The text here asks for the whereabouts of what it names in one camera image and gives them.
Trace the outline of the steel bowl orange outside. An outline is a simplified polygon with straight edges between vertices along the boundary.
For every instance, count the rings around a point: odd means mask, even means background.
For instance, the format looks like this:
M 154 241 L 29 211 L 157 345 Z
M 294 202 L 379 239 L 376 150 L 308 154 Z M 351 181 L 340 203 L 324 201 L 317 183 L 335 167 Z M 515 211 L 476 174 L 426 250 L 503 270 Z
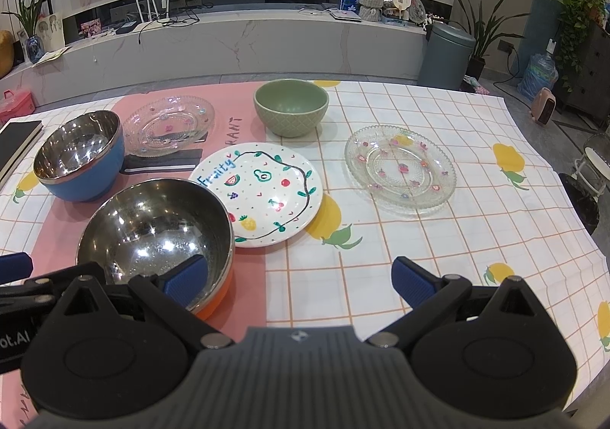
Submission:
M 77 249 L 77 264 L 95 262 L 109 284 L 162 275 L 201 254 L 206 286 L 187 309 L 210 317 L 233 279 L 234 232 L 218 197 L 185 179 L 152 179 L 109 198 L 93 214 Z

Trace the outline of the clear glass plate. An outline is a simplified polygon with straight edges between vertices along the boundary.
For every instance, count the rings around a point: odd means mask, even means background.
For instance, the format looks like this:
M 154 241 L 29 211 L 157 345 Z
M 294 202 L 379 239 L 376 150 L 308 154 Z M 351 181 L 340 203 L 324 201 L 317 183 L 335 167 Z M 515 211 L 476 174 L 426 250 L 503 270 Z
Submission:
M 213 129 L 215 109 L 204 98 L 174 95 L 159 98 L 123 122 L 125 152 L 158 157 L 183 150 Z
M 428 212 L 446 204 L 457 186 L 449 155 L 404 126 L 362 127 L 346 141 L 350 174 L 373 197 L 397 209 Z

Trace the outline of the white fruity painted plate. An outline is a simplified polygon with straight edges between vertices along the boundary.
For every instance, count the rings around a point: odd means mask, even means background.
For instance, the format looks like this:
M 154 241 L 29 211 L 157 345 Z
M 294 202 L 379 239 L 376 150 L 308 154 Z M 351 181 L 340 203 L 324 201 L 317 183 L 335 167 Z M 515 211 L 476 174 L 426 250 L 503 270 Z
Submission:
M 318 171 L 302 154 L 271 143 L 241 143 L 207 156 L 189 179 L 218 197 L 242 248 L 281 243 L 305 230 L 323 201 Z

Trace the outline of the green ceramic bowl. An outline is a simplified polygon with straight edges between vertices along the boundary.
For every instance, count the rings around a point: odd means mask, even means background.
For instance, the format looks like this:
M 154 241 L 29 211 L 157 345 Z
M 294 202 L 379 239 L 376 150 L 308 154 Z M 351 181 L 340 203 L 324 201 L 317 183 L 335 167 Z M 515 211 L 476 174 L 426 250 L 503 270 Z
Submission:
M 330 98 L 324 88 L 298 79 L 270 81 L 254 92 L 257 117 L 278 137 L 312 133 L 327 113 Z

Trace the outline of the checkered lemon tablecloth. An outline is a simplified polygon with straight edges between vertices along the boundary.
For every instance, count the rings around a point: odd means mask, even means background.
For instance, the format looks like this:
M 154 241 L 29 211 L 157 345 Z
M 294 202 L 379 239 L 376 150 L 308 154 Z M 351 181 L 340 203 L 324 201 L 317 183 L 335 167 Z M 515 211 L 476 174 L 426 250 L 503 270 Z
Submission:
M 609 360 L 607 260 L 504 101 L 366 82 L 329 82 L 326 91 L 324 119 L 289 146 L 318 171 L 331 222 L 240 254 L 235 290 L 215 317 L 237 333 L 260 324 L 349 324 L 365 335 L 406 308 L 390 287 L 394 257 L 493 286 L 515 271 L 567 339 L 578 366 L 573 396 L 582 396 Z M 418 151 L 440 146 L 447 153 L 457 176 L 447 203 L 409 215 L 357 186 L 345 143 L 375 124 L 414 130 Z

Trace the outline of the black notebook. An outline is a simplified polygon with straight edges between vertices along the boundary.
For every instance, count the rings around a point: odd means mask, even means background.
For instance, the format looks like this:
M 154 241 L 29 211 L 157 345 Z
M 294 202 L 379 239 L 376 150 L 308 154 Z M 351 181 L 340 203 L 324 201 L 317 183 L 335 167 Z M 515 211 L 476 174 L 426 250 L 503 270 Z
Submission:
M 12 121 L 3 126 L 0 133 L 0 187 L 6 184 L 33 148 L 42 130 L 40 120 Z

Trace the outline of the steel bowl blue outside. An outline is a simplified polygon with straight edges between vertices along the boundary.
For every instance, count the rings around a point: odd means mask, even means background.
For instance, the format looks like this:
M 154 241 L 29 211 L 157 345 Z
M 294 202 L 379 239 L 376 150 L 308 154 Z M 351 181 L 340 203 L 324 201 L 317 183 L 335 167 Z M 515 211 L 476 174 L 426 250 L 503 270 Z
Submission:
M 62 124 L 37 151 L 33 172 L 55 197 L 67 202 L 96 200 L 113 186 L 124 161 L 120 117 L 88 112 Z

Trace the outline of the pink storage box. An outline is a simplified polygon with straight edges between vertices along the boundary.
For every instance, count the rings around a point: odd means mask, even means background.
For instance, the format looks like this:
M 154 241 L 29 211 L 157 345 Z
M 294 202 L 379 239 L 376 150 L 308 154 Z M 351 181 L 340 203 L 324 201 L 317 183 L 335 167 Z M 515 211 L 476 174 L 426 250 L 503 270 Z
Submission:
M 35 101 L 29 90 L 3 92 L 0 100 L 0 126 L 8 123 L 10 119 L 33 114 Z

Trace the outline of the potted plant in blue vase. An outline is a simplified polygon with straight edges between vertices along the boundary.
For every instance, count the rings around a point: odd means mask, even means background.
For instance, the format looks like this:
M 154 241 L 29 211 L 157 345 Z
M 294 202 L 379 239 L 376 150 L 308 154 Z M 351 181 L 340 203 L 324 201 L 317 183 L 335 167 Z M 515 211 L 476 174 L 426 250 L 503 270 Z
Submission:
M 30 63 L 35 64 L 45 54 L 43 42 L 36 33 L 38 19 L 44 0 L 16 0 L 14 11 L 4 11 L 4 15 L 13 16 L 20 22 L 27 35 L 25 50 Z

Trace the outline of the pink space heater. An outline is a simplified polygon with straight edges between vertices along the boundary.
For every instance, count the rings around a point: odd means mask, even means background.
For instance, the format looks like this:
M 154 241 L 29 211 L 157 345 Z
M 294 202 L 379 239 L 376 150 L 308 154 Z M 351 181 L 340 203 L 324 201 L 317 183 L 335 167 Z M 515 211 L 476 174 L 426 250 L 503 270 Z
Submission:
M 551 119 L 556 106 L 556 99 L 552 91 L 543 87 L 533 98 L 530 108 L 531 118 L 539 124 L 546 125 Z

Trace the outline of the golden vase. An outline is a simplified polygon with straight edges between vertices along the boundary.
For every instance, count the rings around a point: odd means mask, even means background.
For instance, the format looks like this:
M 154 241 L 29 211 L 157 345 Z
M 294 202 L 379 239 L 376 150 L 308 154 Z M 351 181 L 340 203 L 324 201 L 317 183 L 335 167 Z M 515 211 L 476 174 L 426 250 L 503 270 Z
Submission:
M 13 35 L 9 31 L 0 31 L 0 78 L 11 71 L 13 62 Z

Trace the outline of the grey-green trash bin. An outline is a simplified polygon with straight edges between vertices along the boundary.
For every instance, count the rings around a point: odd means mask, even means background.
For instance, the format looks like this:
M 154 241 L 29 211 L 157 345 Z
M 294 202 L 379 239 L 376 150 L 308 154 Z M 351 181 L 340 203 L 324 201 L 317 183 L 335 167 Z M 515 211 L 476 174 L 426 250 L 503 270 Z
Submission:
M 475 38 L 463 29 L 433 23 L 427 34 L 418 85 L 458 90 L 474 48 Z

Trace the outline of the water jug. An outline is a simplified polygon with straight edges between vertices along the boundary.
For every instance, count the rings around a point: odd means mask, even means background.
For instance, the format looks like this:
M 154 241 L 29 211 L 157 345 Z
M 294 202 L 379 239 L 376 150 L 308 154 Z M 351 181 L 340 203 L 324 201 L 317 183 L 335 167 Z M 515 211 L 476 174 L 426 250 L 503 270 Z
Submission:
M 529 58 L 527 68 L 517 90 L 529 101 L 543 89 L 551 89 L 558 79 L 558 71 L 555 67 L 553 56 L 545 52 L 544 54 L 533 54 Z

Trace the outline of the tall potted plant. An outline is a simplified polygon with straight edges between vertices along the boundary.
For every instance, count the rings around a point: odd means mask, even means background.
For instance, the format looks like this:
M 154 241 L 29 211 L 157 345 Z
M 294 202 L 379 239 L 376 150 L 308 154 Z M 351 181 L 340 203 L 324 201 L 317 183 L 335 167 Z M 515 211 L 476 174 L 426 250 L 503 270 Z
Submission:
M 466 31 L 475 40 L 474 49 L 470 55 L 466 75 L 479 79 L 486 66 L 485 57 L 487 50 L 497 40 L 501 39 L 523 39 L 522 34 L 515 32 L 501 31 L 501 27 L 508 21 L 521 19 L 528 16 L 528 13 L 519 13 L 511 16 L 502 16 L 498 13 L 505 0 L 498 0 L 491 13 L 484 15 L 483 3 L 479 2 L 478 9 L 471 0 L 455 0 L 458 9 L 461 11 L 463 21 L 451 18 L 449 23 L 456 24 L 459 28 Z

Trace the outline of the white tv console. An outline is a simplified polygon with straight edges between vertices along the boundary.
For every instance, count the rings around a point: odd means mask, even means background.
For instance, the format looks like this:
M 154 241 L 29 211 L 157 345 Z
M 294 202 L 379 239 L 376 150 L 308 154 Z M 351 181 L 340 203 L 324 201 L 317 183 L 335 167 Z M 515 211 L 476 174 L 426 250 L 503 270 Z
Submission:
M 22 64 L 2 90 L 28 89 L 38 105 L 149 82 L 296 73 L 414 80 L 422 28 L 337 20 L 319 10 L 199 15 L 188 25 L 149 24 L 78 41 L 49 63 Z

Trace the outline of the white wifi router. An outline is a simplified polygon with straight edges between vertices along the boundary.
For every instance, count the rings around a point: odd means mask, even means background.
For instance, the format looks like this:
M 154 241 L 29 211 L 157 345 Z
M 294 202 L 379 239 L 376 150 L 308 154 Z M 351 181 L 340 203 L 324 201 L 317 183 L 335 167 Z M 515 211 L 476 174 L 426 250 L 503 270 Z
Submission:
M 141 23 L 158 22 L 167 24 L 172 21 L 170 16 L 170 0 L 140 0 L 135 1 L 136 14 Z

